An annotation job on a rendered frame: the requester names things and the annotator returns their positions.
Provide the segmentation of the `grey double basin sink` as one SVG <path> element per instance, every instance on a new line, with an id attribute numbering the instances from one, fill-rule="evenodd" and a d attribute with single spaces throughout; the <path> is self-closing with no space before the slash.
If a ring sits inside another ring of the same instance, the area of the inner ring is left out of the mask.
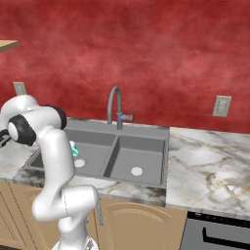
<path id="1" fill-rule="evenodd" d="M 91 178 L 164 188 L 168 129 L 70 120 L 64 129 L 75 142 L 76 174 Z"/>

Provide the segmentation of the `grey curved tap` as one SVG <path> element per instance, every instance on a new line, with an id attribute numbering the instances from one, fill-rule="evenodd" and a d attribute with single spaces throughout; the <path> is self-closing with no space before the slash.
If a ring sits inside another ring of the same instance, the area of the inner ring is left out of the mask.
<path id="1" fill-rule="evenodd" d="M 109 94 L 108 102 L 107 102 L 107 124 L 112 124 L 112 104 L 113 104 L 113 98 L 114 96 L 117 96 L 117 111 L 116 111 L 116 123 L 117 123 L 117 129 L 121 130 L 123 128 L 124 122 L 132 122 L 134 115 L 133 113 L 130 114 L 123 114 L 121 111 L 121 91 L 118 86 L 114 86 L 111 89 L 111 92 Z"/>

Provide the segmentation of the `tan cupboard door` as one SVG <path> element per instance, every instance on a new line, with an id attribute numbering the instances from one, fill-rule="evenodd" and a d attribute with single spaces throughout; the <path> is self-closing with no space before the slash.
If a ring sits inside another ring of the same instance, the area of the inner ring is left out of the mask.
<path id="1" fill-rule="evenodd" d="M 41 188 L 2 182 L 4 197 L 24 239 L 23 250 L 52 250 L 60 240 L 58 221 L 38 222 L 32 214 L 32 203 Z"/>
<path id="2" fill-rule="evenodd" d="M 100 250 L 180 250 L 187 211 L 117 199 L 101 199 L 88 215 L 87 230 Z"/>

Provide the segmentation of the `grey dishwasher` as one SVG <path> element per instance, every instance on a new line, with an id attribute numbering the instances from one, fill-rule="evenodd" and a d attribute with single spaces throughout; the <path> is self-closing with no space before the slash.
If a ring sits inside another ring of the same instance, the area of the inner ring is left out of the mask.
<path id="1" fill-rule="evenodd" d="M 250 243 L 250 221 L 188 212 L 180 250 L 245 250 L 203 242 L 204 227 L 208 236 Z"/>

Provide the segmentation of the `beige wall outlet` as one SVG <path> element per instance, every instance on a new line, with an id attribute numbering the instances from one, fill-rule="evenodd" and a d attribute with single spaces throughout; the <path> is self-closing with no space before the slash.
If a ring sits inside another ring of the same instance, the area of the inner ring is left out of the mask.
<path id="1" fill-rule="evenodd" d="M 26 94 L 26 90 L 25 90 L 23 82 L 15 82 L 14 88 L 15 88 L 17 95 L 25 95 Z"/>
<path id="2" fill-rule="evenodd" d="M 213 116 L 226 117 L 229 112 L 230 101 L 231 96 L 217 96 L 213 109 Z"/>

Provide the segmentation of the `wooden wall shelf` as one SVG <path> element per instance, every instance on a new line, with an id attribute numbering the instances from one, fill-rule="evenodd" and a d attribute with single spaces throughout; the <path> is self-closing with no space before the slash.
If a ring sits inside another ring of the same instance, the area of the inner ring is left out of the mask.
<path id="1" fill-rule="evenodd" d="M 0 40 L 0 53 L 16 48 L 20 45 L 18 40 Z"/>

